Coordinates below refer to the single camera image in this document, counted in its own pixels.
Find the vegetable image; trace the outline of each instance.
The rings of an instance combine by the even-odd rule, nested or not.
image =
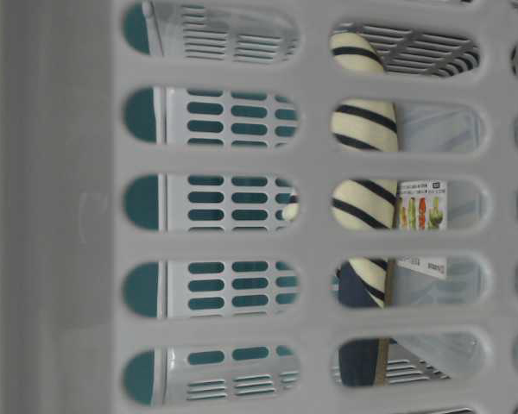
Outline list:
[[[395,207],[397,215],[399,217],[399,229],[407,228],[407,209],[403,206],[403,197],[397,198],[397,206]]]
[[[414,197],[408,200],[408,227],[416,230],[416,199]]]
[[[426,199],[421,198],[418,206],[418,226],[423,230],[426,228]]]
[[[439,225],[443,222],[443,211],[439,209],[439,197],[433,199],[433,208],[429,211],[428,228],[430,230],[439,229]]]

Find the white plastic crate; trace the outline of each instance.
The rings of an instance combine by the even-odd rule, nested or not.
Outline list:
[[[466,406],[477,413],[511,412],[518,405],[512,356],[518,336],[513,283],[518,263],[518,133],[513,137],[518,9],[489,0],[204,3],[205,9],[233,13],[213,13],[210,28],[218,33],[208,34],[193,49],[184,41],[184,27],[201,30],[196,25],[203,23],[204,8],[180,5],[174,6],[180,14],[165,11],[176,18],[167,19],[165,29],[172,31],[165,39],[174,41],[161,42],[161,52],[169,58],[162,60],[141,56],[123,38],[123,19],[132,2],[0,2],[0,413],[348,412],[352,407],[395,414]],[[267,19],[262,17],[265,9],[270,10]],[[359,76],[334,65],[328,38],[341,28],[356,29],[374,43],[386,35],[395,39],[376,47],[392,73]],[[242,50],[258,39],[266,43],[260,53]],[[430,41],[444,59],[435,53],[437,62],[422,53],[403,56],[418,42]],[[219,47],[224,49],[220,55],[211,53]],[[218,57],[199,59],[211,55]],[[259,62],[268,65],[252,65]],[[188,147],[181,129],[169,129],[177,123],[167,116],[158,124],[165,128],[158,141],[167,145],[153,147],[127,130],[123,108],[134,91],[157,85],[165,85],[156,89],[159,106],[165,102],[165,109],[180,109],[175,120],[185,120],[181,125],[187,124],[187,90],[200,88],[265,91],[270,110],[271,105],[287,105],[276,100],[279,94],[288,96],[300,113],[299,128],[291,139],[267,135],[264,152],[233,148],[234,141],[246,141],[237,134],[223,135],[222,148]],[[483,139],[472,147],[468,140],[456,147],[454,142],[433,143],[433,148],[460,154],[341,154],[318,137],[329,139],[330,111],[349,96],[467,105],[480,116]],[[225,98],[223,105],[236,104],[232,96]],[[287,126],[276,117],[268,122]],[[187,184],[191,174],[269,176],[269,196],[280,190],[273,184],[276,177],[289,179],[299,189],[304,209],[287,231],[276,231],[283,224],[269,216],[262,226],[274,231],[264,234],[192,234],[186,231],[193,224],[183,220],[191,205],[177,205],[164,210],[162,229],[178,231],[153,234],[127,219],[123,197],[134,179],[157,173],[165,179],[165,202],[194,190]],[[339,181],[353,174],[469,180],[480,187],[487,210],[479,214],[477,226],[440,235],[351,234],[332,220],[325,201]],[[223,191],[230,195],[235,189],[230,181],[227,185]],[[228,204],[224,211],[234,209]],[[275,213],[280,205],[265,204],[264,209]],[[222,225],[225,230],[236,227]],[[338,261],[351,254],[468,254],[487,271],[487,286],[475,303],[444,310],[365,310],[351,317],[323,289]],[[123,302],[123,284],[134,266],[159,261],[169,269],[180,264],[167,270],[168,276],[186,274],[196,260],[219,258],[290,263],[300,276],[300,300],[285,312],[275,306],[257,317],[177,320],[173,304],[183,289],[172,286],[167,292],[174,296],[166,299],[165,315],[160,315],[166,318],[159,321],[134,315]],[[187,309],[181,306],[180,311]],[[418,385],[414,400],[412,388],[349,391],[330,378],[335,349],[351,338],[455,331],[476,336],[484,353],[477,374]],[[231,354],[260,343],[267,343],[274,355],[283,344],[294,356],[268,358],[265,365],[254,364],[252,372],[229,364],[219,378],[230,382],[234,375],[268,371],[278,393],[280,375],[299,370],[300,381],[279,398],[233,398],[233,386],[235,393],[227,393],[227,399],[238,401],[190,406],[187,388],[202,379],[182,369],[171,377],[174,396],[168,383],[161,395],[180,396],[180,404],[146,409],[129,398],[122,384],[127,363],[142,351],[165,350],[169,362],[176,361],[173,353],[179,349],[184,366],[188,349],[221,347]],[[277,358],[291,361],[290,367]]]

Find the cream and navy striped item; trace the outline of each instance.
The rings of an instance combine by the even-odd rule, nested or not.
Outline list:
[[[358,34],[335,34],[331,47],[336,61],[349,71],[384,72],[375,50]],[[332,133],[342,147],[350,151],[395,152],[399,149],[394,105],[387,101],[343,101],[332,115]],[[394,220],[396,190],[397,182],[390,179],[348,179],[333,194],[334,216],[347,229],[390,229]],[[282,216],[293,220],[298,212],[298,199],[293,195]],[[349,270],[358,276],[374,304],[383,307],[387,260],[353,258],[349,259],[349,265]]]

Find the product label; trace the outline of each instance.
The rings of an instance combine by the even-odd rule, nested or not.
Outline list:
[[[447,182],[403,181],[397,187],[398,229],[438,231],[447,228]],[[397,266],[435,278],[447,276],[445,257],[404,257]]]

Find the dark blue fabric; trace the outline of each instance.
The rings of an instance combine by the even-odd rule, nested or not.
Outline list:
[[[378,307],[349,262],[338,271],[339,301],[351,308]],[[378,340],[348,342],[339,349],[339,371],[345,386],[372,386],[376,377]]]

